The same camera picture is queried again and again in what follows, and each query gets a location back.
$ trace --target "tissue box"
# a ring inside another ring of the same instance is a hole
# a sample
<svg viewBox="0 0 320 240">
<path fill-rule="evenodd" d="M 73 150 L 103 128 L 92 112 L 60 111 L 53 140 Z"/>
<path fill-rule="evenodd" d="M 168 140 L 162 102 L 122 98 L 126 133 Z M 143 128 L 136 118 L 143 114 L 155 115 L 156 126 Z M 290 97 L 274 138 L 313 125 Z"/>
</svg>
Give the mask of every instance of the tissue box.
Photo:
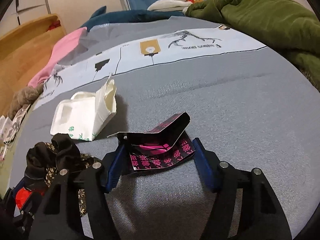
<svg viewBox="0 0 320 240">
<path fill-rule="evenodd" d="M 96 92 L 77 92 L 62 100 L 54 113 L 50 134 L 67 133 L 76 140 L 92 141 L 116 114 L 113 79 Z"/>
</svg>

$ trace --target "yellow tag illustration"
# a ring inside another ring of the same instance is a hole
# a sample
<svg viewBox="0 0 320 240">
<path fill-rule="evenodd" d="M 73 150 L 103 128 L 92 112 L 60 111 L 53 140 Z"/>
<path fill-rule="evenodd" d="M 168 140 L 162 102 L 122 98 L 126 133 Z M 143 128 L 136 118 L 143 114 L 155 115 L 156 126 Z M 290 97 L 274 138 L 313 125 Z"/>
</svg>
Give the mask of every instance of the yellow tag illustration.
<svg viewBox="0 0 320 240">
<path fill-rule="evenodd" d="M 141 53 L 145 56 L 157 54 L 161 51 L 158 40 L 140 42 Z"/>
</svg>

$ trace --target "pink cloth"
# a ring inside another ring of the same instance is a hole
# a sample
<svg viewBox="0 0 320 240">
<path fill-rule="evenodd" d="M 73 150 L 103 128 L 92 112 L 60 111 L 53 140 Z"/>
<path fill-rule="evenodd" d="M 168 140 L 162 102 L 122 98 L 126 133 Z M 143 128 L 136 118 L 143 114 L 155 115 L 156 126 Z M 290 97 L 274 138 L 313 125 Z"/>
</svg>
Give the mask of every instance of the pink cloth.
<svg viewBox="0 0 320 240">
<path fill-rule="evenodd" d="M 45 82 L 57 62 L 63 59 L 79 44 L 80 36 L 85 31 L 87 31 L 87 27 L 82 27 L 59 40 L 52 49 L 51 57 L 47 65 L 29 81 L 28 86 L 35 88 L 38 84 Z"/>
</svg>

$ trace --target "wooden bed frame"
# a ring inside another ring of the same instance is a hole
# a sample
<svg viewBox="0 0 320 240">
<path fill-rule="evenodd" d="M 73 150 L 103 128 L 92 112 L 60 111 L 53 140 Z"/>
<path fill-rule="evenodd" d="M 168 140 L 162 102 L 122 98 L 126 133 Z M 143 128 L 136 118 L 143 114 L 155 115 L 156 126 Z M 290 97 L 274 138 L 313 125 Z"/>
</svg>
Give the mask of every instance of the wooden bed frame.
<svg viewBox="0 0 320 240">
<path fill-rule="evenodd" d="M 66 35 L 62 25 L 47 31 L 57 20 L 58 15 L 49 14 L 0 38 L 0 116 L 7 114 L 13 94 L 45 67 L 53 46 Z"/>
</svg>

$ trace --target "black cloth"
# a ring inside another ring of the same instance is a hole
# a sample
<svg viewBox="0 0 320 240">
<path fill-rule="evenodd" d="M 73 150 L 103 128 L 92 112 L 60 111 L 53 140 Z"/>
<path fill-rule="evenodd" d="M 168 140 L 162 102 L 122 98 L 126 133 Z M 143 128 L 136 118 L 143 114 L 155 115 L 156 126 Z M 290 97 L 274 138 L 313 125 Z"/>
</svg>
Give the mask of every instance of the black cloth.
<svg viewBox="0 0 320 240">
<path fill-rule="evenodd" d="M 58 133 L 52 137 L 51 142 L 57 150 L 55 161 L 58 171 L 67 169 L 74 172 L 84 169 L 84 167 L 79 167 L 80 151 L 68 134 Z"/>
<path fill-rule="evenodd" d="M 24 172 L 25 187 L 36 189 L 46 187 L 44 182 L 47 168 L 71 172 L 84 169 L 80 151 L 68 134 L 56 134 L 51 140 L 55 150 L 51 151 L 44 142 L 39 142 L 27 153 L 27 167 Z"/>
</svg>

